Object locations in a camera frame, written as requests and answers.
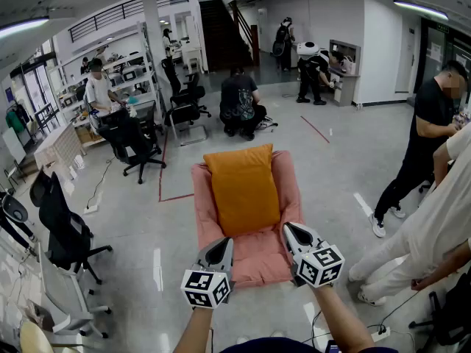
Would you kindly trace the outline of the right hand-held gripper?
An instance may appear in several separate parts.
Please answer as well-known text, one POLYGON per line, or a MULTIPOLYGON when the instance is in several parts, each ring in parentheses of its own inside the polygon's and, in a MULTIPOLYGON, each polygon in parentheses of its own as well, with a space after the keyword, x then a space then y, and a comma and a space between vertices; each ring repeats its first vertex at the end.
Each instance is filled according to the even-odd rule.
POLYGON ((322 241, 314 228, 286 222, 283 225, 283 236, 288 251, 294 255, 292 274, 297 287, 310 285, 312 288, 320 288, 332 285, 340 277, 345 262, 343 255, 336 245, 322 241), (300 244, 319 245, 298 253, 300 244))

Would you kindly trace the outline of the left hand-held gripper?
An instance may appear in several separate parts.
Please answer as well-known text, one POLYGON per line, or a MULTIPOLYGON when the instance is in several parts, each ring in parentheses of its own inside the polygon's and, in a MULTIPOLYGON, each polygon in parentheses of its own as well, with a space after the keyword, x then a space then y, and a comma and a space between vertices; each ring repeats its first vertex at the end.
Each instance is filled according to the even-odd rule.
POLYGON ((233 290, 233 239, 219 238, 203 248, 197 263, 185 271, 180 286, 192 307, 216 309, 233 290))

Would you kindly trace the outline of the orange pillow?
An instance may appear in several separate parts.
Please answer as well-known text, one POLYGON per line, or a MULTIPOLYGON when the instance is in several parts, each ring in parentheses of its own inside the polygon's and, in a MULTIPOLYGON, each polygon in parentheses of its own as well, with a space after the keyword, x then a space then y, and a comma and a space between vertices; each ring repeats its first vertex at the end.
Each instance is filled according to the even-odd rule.
POLYGON ((243 235, 280 222, 272 174, 273 145, 203 156, 211 174, 219 225, 228 236, 243 235))

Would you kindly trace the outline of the person's right forearm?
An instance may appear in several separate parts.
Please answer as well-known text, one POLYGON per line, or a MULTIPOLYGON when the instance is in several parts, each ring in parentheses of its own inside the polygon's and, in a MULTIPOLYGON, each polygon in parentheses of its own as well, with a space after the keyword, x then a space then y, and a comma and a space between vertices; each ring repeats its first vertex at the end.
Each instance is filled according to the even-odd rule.
POLYGON ((341 300, 333 287, 326 285, 314 288, 313 293, 341 353, 362 353, 375 347, 368 329, 341 300))

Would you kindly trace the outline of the pink cushioned seat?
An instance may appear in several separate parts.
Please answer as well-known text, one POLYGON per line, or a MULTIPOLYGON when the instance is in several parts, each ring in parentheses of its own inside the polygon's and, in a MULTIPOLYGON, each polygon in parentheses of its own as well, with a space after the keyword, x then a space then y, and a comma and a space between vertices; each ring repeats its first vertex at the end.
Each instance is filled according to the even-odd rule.
MULTIPOLYGON (((305 223, 302 198, 289 151, 272 155, 274 177, 280 206, 280 223, 233 238, 233 276, 236 288, 253 288, 293 280, 292 256, 283 237, 285 222, 305 223)), ((203 163, 191 167, 194 184, 194 210, 198 247, 223 238, 216 202, 211 189, 209 168, 203 163)))

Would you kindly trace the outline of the dark desk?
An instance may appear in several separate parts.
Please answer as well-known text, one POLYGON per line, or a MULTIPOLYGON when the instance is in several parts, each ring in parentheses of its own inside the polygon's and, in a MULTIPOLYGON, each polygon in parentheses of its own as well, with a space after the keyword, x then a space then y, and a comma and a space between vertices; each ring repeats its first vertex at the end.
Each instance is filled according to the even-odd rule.
MULTIPOLYGON (((89 124, 91 125, 91 135, 93 136, 94 143, 101 143, 106 139, 100 135, 99 130, 103 130, 108 126, 115 126, 121 119, 130 117, 129 114, 130 104, 126 104, 125 107, 120 107, 112 113, 106 113, 98 110, 90 110, 89 112, 89 124)), ((145 131, 146 135, 150 129, 153 129, 154 124, 154 111, 155 111, 155 100, 140 101, 134 104, 138 117, 137 119, 141 122, 141 128, 145 131)))

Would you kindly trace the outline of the white grey office chair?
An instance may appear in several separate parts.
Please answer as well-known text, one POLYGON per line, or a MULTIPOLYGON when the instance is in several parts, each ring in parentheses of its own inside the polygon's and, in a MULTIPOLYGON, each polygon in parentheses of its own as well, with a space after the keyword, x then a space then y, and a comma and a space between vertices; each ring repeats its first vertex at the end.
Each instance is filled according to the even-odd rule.
POLYGON ((108 339, 109 335, 95 326, 94 315, 97 313, 110 315, 112 310, 106 305, 89 307, 87 298, 89 295, 94 295, 94 290, 88 289, 86 293, 81 289, 77 275, 73 271, 58 268, 51 263, 41 245, 38 249, 43 292, 47 299, 65 315, 62 322, 52 327, 53 333, 56 335, 80 334, 86 337, 89 332, 92 332, 102 339, 108 339))

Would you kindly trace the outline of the beige lattice cabinet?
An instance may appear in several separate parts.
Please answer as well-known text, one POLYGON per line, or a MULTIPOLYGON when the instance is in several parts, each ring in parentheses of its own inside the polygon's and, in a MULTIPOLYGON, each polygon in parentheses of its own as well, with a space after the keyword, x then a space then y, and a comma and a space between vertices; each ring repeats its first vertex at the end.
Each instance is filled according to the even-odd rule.
POLYGON ((85 155, 82 143, 72 123, 51 131, 34 152, 38 169, 53 167, 64 179, 72 180, 78 169, 76 156, 85 155))

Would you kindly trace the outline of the cream chair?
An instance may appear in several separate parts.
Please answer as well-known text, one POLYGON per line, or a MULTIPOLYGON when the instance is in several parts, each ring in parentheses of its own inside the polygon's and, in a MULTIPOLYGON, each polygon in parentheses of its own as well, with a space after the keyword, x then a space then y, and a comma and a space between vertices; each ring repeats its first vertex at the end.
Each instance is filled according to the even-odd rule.
POLYGON ((19 336, 21 353, 54 353, 43 330, 31 321, 22 324, 19 336))

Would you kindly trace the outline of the small white table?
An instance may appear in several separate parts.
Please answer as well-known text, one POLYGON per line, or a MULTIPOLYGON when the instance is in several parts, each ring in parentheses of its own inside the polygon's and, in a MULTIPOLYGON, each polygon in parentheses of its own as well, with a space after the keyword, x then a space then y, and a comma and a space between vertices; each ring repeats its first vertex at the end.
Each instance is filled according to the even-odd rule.
POLYGON ((180 43, 183 63, 186 65, 188 72, 190 74, 193 72, 203 72, 201 47, 192 44, 188 38, 182 38, 180 43))

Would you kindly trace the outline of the white cluttered table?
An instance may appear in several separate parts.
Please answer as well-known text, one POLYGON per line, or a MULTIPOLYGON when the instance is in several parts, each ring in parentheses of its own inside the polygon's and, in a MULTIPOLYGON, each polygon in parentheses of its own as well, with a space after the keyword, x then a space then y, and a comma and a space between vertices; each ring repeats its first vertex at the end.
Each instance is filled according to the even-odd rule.
POLYGON ((39 264, 33 253, 0 229, 0 352, 20 352, 28 300, 40 302, 39 264))

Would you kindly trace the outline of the white shelf rack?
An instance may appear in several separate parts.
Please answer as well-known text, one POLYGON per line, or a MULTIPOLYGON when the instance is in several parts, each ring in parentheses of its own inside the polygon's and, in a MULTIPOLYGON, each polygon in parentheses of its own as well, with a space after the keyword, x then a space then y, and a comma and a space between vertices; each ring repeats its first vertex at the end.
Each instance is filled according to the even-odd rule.
POLYGON ((140 68, 142 74, 134 80, 125 82, 111 90, 122 101, 137 96, 139 101, 158 100, 157 76, 152 53, 147 38, 146 24, 138 22, 135 28, 128 28, 91 44, 66 60, 47 70, 48 80, 52 82, 53 96, 60 115, 75 127, 88 124, 86 111, 85 84, 90 73, 80 74, 82 58, 88 61, 100 58, 103 71, 120 73, 126 67, 140 68))

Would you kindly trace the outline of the white board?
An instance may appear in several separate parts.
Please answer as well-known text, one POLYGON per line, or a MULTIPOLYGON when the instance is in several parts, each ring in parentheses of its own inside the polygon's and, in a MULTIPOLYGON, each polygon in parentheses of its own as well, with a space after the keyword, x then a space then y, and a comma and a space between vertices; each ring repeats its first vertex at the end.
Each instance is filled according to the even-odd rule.
POLYGON ((26 152, 21 141, 18 139, 18 136, 15 133, 15 130, 10 127, 2 135, 3 140, 14 160, 17 164, 20 164, 26 156, 26 152))

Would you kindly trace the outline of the long ceiling light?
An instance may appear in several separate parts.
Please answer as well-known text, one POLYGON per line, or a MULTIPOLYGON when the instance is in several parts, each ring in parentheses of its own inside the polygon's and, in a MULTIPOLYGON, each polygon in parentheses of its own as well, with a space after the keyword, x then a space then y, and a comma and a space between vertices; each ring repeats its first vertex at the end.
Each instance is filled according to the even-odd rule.
POLYGON ((48 17, 32 18, 29 20, 25 20, 18 23, 0 27, 0 40, 3 38, 7 38, 11 35, 15 35, 19 32, 37 28, 39 26, 44 25, 48 21, 49 21, 48 17))
POLYGON ((432 9, 430 7, 424 7, 422 5, 418 5, 418 4, 414 4, 414 3, 410 3, 410 2, 405 2, 405 1, 396 1, 396 0, 394 0, 394 4, 398 7, 401 7, 401 8, 407 9, 407 10, 412 10, 416 13, 420 13, 422 15, 426 15, 426 16, 431 17, 431 18, 436 18, 436 19, 440 19, 440 20, 443 20, 443 21, 448 21, 449 20, 446 13, 444 13, 442 11, 439 11, 439 10, 432 9))

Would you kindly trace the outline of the black mezzanine railing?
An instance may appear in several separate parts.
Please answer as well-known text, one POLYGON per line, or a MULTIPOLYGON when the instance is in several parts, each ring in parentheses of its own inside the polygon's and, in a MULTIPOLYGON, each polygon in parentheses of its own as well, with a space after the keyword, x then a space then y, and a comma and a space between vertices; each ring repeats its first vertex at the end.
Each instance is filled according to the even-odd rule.
MULTIPOLYGON (((168 7, 175 4, 182 4, 188 0, 155 0, 157 7, 168 7)), ((85 36, 97 32, 118 21, 133 17, 144 12, 142 0, 127 0, 124 3, 116 4, 106 10, 97 13, 90 18, 80 21, 72 26, 68 32, 71 42, 77 42, 85 36)))

